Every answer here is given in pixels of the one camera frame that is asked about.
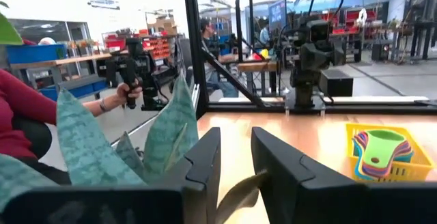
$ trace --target black cap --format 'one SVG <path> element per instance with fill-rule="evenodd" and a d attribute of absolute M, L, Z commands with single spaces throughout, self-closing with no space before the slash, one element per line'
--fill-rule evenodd
<path fill-rule="evenodd" d="M 206 18 L 200 18 L 200 32 L 204 32 L 206 29 L 206 26 L 208 26 L 211 22 Z"/>

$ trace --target black metal frame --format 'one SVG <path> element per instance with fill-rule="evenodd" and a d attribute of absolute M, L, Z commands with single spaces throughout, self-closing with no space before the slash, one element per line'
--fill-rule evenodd
<path fill-rule="evenodd" d="M 261 99 L 254 97 L 252 94 L 246 94 L 244 90 L 240 90 L 249 98 L 251 102 L 213 102 L 210 103 L 208 93 L 206 91 L 206 77 L 204 70 L 204 62 L 208 61 L 216 70 L 225 76 L 229 82 L 236 87 L 241 87 L 241 84 L 232 76 L 217 60 L 202 59 L 201 35 L 199 25 L 199 10 L 197 0 L 185 0 L 186 15 L 188 21 L 188 33 L 191 44 L 191 52 L 193 58 L 194 80 L 200 84 L 199 104 L 197 106 L 197 118 L 200 118 L 206 112 L 270 112 L 282 113 L 285 112 L 285 107 L 278 105 L 279 103 L 261 102 Z M 253 2 L 249 0 L 249 20 L 253 21 Z M 242 36 L 241 36 L 241 11 L 239 0 L 236 0 L 236 23 L 238 33 L 238 48 L 239 53 L 242 53 Z M 251 38 L 253 37 L 253 28 L 251 27 Z M 238 60 L 242 61 L 242 54 L 239 54 Z M 399 103 L 386 103 L 385 105 L 374 105 L 372 103 L 361 104 L 326 104 L 323 113 L 375 113 L 375 114 L 398 114 L 398 115 L 435 115 L 437 114 L 436 105 L 401 105 Z"/>

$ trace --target hand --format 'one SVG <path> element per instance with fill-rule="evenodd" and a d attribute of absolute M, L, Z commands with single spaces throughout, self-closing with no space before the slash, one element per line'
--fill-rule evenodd
<path fill-rule="evenodd" d="M 127 96 L 126 94 L 130 91 L 128 84 L 122 83 L 117 87 L 117 97 L 119 100 L 119 105 L 126 104 Z M 138 98 L 141 95 L 143 88 L 137 87 L 132 92 L 129 93 L 129 98 Z"/>

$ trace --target yellow basket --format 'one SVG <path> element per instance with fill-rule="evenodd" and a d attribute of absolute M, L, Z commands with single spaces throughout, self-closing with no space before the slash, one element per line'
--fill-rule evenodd
<path fill-rule="evenodd" d="M 352 169 L 352 179 L 356 181 L 369 181 L 364 180 L 356 176 L 354 173 L 355 166 L 358 162 L 358 157 L 354 156 L 354 143 L 352 138 L 364 130 L 371 129 L 390 129 L 392 131 L 398 132 L 399 134 L 405 136 L 414 154 L 411 158 L 410 163 L 396 162 L 394 161 L 390 170 L 390 174 L 386 178 L 378 178 L 373 180 L 376 182 L 392 182 L 392 181 L 424 181 L 431 169 L 434 168 L 434 163 L 432 159 L 428 156 L 426 151 L 411 137 L 410 133 L 405 128 L 398 128 L 393 126 L 379 126 L 379 125 L 369 125 L 369 124 L 346 124 L 346 139 L 348 142 L 348 158 L 350 162 L 350 167 Z"/>

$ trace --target bracelet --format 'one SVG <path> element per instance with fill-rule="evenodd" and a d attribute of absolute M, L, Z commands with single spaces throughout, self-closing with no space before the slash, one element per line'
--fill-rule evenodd
<path fill-rule="evenodd" d="M 104 101 L 103 101 L 103 100 L 104 100 L 104 99 L 102 99 L 102 100 L 100 101 L 99 105 L 100 105 L 100 108 L 102 109 L 103 113 L 105 113 L 105 112 L 108 112 L 108 109 L 107 109 L 107 106 L 104 105 Z"/>

